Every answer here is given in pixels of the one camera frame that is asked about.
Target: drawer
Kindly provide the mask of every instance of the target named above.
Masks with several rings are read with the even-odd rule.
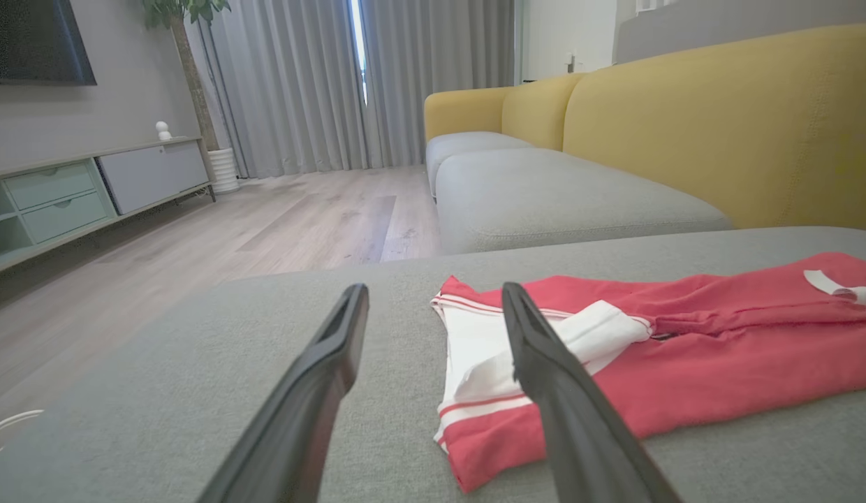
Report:
[[[19,210],[94,189],[88,163],[73,163],[15,176],[6,179],[5,185]]]
[[[86,194],[67,201],[60,201],[41,210],[24,213],[24,223],[35,242],[56,238],[62,233],[104,219],[107,214],[98,194]]]

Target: television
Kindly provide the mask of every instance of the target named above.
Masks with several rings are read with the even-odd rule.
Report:
[[[69,0],[0,0],[0,84],[96,83]]]

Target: red and white clothing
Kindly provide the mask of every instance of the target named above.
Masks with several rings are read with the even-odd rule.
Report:
[[[733,277],[524,286],[638,437],[866,388],[866,262],[848,255]],[[501,291],[450,277],[431,303],[448,332],[435,440],[468,493],[544,459],[545,439],[513,382]]]

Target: gray upholstered surface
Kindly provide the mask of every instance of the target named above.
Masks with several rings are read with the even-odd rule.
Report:
[[[554,501],[544,462],[462,496],[431,439],[446,341],[427,303],[449,274],[480,290],[554,274],[671,280],[824,251],[866,258],[866,232],[685,233],[223,284],[152,323],[25,427],[0,454],[0,503],[193,501],[328,307],[358,281],[372,306],[321,500]],[[646,445],[688,501],[866,501],[866,392]]]
[[[468,131],[437,136],[427,143],[427,177],[430,178],[430,193],[436,197],[436,173],[448,157],[466,152],[483,150],[525,149],[531,143],[500,133]]]
[[[436,210],[447,254],[732,228],[684,192],[546,149],[449,157]]]

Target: floor plank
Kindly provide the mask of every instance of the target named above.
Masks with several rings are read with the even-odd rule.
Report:
[[[50,407],[95,360],[215,284],[439,254],[429,190],[423,166],[252,180],[0,275],[0,420]]]

